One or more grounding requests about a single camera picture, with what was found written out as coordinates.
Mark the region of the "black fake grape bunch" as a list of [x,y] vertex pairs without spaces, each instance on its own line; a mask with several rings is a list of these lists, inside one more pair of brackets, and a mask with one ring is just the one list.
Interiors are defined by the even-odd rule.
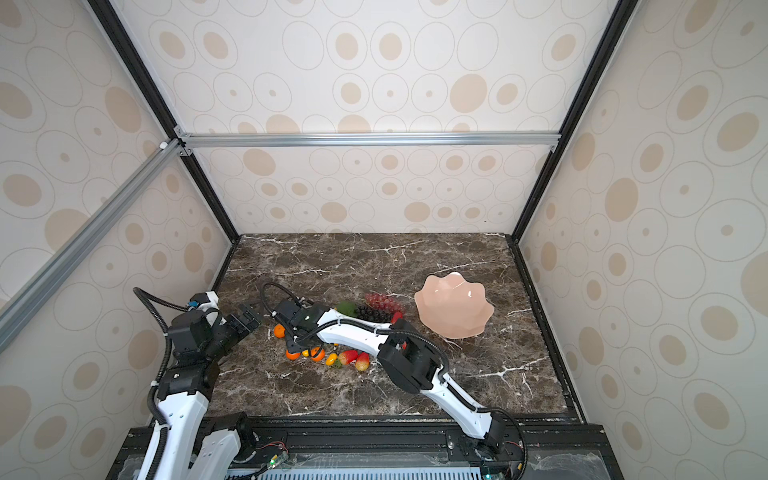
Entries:
[[356,307],[356,317],[360,320],[389,324],[392,316],[393,314],[386,310],[375,309],[367,305],[358,305]]

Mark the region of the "pink scalloped fruit bowl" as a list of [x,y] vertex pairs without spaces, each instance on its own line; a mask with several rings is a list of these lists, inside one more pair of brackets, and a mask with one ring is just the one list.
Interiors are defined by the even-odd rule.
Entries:
[[486,299],[485,287],[467,281],[459,272],[428,276],[414,299],[421,323],[451,340],[483,333],[495,310]]

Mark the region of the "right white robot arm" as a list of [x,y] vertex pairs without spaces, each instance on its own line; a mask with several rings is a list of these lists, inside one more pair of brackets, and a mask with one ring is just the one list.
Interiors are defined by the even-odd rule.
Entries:
[[300,298],[276,282],[264,283],[259,295],[266,313],[284,328],[289,352],[338,344],[367,354],[395,386],[428,398],[447,413],[466,437],[476,441],[481,458],[495,458],[512,447],[519,455],[518,469],[527,465],[528,449],[515,417],[472,398],[450,376],[449,357],[407,321],[374,323],[354,318]]

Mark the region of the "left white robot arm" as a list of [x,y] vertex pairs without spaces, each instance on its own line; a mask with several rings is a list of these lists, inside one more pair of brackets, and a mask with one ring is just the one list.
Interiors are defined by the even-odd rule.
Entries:
[[134,295],[160,326],[165,351],[151,382],[147,407],[152,437],[140,479],[224,479],[251,461],[258,435],[247,415],[232,414],[205,424],[220,363],[260,325],[260,315],[243,305],[224,316],[213,291],[193,295],[185,305],[135,287]]

